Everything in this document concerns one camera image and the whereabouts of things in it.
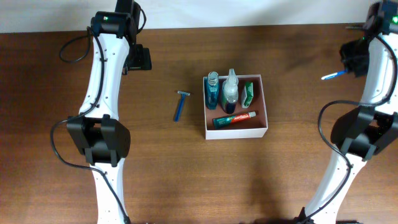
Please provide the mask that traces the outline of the purple foaming soap pump bottle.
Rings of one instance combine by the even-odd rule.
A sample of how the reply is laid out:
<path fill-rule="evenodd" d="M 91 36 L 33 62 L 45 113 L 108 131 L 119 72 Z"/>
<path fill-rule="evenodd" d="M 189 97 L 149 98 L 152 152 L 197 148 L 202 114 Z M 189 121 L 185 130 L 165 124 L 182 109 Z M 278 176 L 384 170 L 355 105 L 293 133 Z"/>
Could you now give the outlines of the purple foaming soap pump bottle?
<path fill-rule="evenodd" d="M 238 102 L 238 77 L 233 68 L 230 68 L 229 75 L 223 82 L 221 89 L 221 107 L 227 114 L 233 114 Z"/>

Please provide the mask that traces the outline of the blue white toothbrush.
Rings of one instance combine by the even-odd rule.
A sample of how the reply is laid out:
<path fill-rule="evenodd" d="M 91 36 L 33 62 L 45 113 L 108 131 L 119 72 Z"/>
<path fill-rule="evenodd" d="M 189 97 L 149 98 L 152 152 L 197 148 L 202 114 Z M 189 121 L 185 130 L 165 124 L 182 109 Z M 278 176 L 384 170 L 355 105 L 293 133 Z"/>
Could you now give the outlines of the blue white toothbrush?
<path fill-rule="evenodd" d="M 344 75 L 347 72 L 348 72 L 347 70 L 342 70 L 342 71 L 339 71 L 339 72 L 331 73 L 329 75 L 325 75 L 325 76 L 321 77 L 321 80 L 330 80 L 332 78 L 336 78 L 336 77 L 339 77 L 341 75 Z"/>

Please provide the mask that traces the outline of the green Dettol soap box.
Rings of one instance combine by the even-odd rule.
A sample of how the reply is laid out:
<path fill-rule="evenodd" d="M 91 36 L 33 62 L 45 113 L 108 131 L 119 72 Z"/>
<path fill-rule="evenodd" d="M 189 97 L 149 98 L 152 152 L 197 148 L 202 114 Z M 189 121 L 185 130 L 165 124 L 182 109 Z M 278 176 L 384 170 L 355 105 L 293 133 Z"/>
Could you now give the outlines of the green Dettol soap box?
<path fill-rule="evenodd" d="M 246 82 L 241 93 L 241 107 L 249 108 L 254 97 L 253 82 Z"/>

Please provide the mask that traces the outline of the teal Listerine mouthwash bottle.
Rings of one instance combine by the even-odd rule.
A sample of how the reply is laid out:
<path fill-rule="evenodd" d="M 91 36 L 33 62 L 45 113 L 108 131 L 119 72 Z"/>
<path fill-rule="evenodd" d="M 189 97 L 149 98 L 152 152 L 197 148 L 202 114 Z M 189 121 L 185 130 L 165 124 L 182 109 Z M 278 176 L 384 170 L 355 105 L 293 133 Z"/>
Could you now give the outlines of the teal Listerine mouthwash bottle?
<path fill-rule="evenodd" d="M 219 79 L 217 72 L 210 72 L 206 81 L 206 106 L 210 110 L 215 110 L 218 104 Z"/>

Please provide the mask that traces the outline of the green Colgate toothpaste tube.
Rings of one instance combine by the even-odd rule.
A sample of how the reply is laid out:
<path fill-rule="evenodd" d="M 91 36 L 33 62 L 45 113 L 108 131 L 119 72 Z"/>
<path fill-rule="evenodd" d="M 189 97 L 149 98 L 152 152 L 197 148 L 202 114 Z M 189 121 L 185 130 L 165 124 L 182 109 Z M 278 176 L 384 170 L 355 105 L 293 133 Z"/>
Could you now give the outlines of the green Colgate toothpaste tube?
<path fill-rule="evenodd" d="M 236 114 L 232 116 L 225 116 L 222 118 L 215 118 L 213 119 L 213 126 L 215 129 L 220 129 L 223 127 L 227 127 L 231 124 L 238 123 L 247 119 L 251 119 L 256 116 L 255 111 L 250 111 L 247 113 Z"/>

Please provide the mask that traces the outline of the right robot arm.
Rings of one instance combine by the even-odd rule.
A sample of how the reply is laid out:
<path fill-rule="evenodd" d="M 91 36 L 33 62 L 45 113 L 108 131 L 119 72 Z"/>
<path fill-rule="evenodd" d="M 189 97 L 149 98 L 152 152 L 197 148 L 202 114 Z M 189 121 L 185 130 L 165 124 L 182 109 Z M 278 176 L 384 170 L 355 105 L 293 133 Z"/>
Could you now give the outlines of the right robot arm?
<path fill-rule="evenodd" d="M 311 201 L 295 223 L 337 223 L 340 209 L 356 175 L 375 155 L 397 139 L 397 1 L 370 5 L 364 24 L 355 27 L 362 38 L 343 44 L 345 69 L 324 80 L 353 72 L 366 76 L 359 102 L 346 100 L 354 109 L 338 118 L 329 139 L 331 158 Z"/>

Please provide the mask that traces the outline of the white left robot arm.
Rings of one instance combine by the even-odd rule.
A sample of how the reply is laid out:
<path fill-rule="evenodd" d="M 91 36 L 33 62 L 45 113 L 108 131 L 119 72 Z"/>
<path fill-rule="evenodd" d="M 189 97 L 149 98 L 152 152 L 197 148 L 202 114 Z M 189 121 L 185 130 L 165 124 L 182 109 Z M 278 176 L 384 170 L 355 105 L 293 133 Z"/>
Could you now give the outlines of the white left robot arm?
<path fill-rule="evenodd" d="M 135 1 L 118 1 L 113 12 L 98 11 L 88 27 L 93 64 L 78 115 L 66 120 L 67 130 L 93 173 L 98 223 L 130 223 L 124 205 L 123 167 L 131 135 L 119 122 L 121 79 L 128 72 L 151 70 L 150 50 L 137 43 L 145 12 Z"/>

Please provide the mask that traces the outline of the blue disposable razor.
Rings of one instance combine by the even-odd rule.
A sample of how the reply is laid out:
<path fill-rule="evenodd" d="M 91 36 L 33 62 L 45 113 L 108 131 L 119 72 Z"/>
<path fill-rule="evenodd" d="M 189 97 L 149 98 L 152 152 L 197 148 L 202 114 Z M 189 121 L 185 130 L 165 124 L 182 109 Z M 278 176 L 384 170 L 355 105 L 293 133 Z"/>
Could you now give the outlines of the blue disposable razor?
<path fill-rule="evenodd" d="M 189 92 L 180 91 L 180 90 L 178 90 L 177 93 L 180 95 L 180 101 L 178 103 L 177 111 L 176 111 L 176 114 L 174 116 L 174 121 L 175 122 L 178 122 L 180 120 L 180 116 L 182 114 L 182 110 L 183 110 L 183 106 L 184 106 L 184 103 L 185 103 L 185 99 L 186 99 L 187 96 L 191 95 L 191 93 L 189 93 Z"/>

